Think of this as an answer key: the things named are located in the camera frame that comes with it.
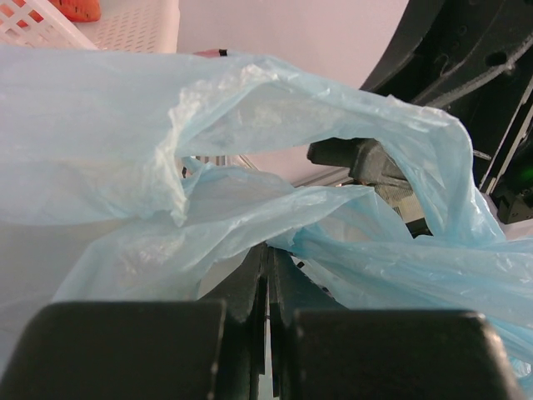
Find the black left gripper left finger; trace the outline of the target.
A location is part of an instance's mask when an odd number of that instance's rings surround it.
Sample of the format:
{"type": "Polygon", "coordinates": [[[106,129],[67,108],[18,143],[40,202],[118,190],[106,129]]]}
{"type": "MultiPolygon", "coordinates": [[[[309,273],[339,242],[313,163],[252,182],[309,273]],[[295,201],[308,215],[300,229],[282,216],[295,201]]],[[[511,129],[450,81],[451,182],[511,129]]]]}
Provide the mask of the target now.
{"type": "Polygon", "coordinates": [[[202,297],[226,306],[215,377],[215,399],[257,399],[265,372],[267,245],[249,250],[241,265],[202,297]]]}

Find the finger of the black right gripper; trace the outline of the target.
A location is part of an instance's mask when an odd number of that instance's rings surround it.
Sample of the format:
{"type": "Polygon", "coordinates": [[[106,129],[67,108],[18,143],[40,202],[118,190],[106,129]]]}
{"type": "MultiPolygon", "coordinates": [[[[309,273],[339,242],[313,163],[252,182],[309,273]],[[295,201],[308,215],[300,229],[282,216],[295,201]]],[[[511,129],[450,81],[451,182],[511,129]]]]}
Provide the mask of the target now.
{"type": "Polygon", "coordinates": [[[375,139],[330,138],[308,148],[311,163],[348,170],[348,182],[372,187],[401,216],[412,237],[429,235],[421,205],[404,173],[375,139]]]}

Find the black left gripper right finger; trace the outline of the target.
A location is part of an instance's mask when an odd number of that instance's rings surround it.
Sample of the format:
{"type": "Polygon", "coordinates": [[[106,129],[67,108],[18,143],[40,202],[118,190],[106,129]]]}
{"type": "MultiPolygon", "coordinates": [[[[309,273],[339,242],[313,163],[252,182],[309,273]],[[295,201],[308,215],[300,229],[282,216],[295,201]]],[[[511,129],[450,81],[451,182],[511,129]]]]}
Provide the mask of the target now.
{"type": "Polygon", "coordinates": [[[271,324],[271,365],[274,395],[291,398],[291,373],[295,352],[293,319],[303,309],[343,309],[330,294],[315,284],[292,260],[285,250],[268,247],[267,281],[271,324]]]}

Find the light blue plastic bag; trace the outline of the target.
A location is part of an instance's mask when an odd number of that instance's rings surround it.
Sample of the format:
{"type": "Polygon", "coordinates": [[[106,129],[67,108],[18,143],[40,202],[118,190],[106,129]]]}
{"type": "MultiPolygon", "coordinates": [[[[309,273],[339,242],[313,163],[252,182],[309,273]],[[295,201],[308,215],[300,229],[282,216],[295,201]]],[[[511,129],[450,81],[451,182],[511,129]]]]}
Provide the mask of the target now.
{"type": "Polygon", "coordinates": [[[532,374],[532,241],[474,185],[459,120],[272,57],[1,50],[1,356],[49,302],[189,300],[258,243],[348,308],[484,313],[532,374]],[[201,155],[375,138],[421,203],[412,237],[370,187],[293,187],[201,155]]]}

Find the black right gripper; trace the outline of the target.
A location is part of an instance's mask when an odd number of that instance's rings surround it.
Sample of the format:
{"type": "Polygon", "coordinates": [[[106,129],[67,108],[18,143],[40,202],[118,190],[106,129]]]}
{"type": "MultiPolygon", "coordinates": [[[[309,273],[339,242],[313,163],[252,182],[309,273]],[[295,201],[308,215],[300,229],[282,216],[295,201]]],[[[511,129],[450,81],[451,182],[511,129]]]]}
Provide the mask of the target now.
{"type": "Polygon", "coordinates": [[[498,219],[532,219],[531,2],[408,2],[362,87],[459,118],[498,219]]]}

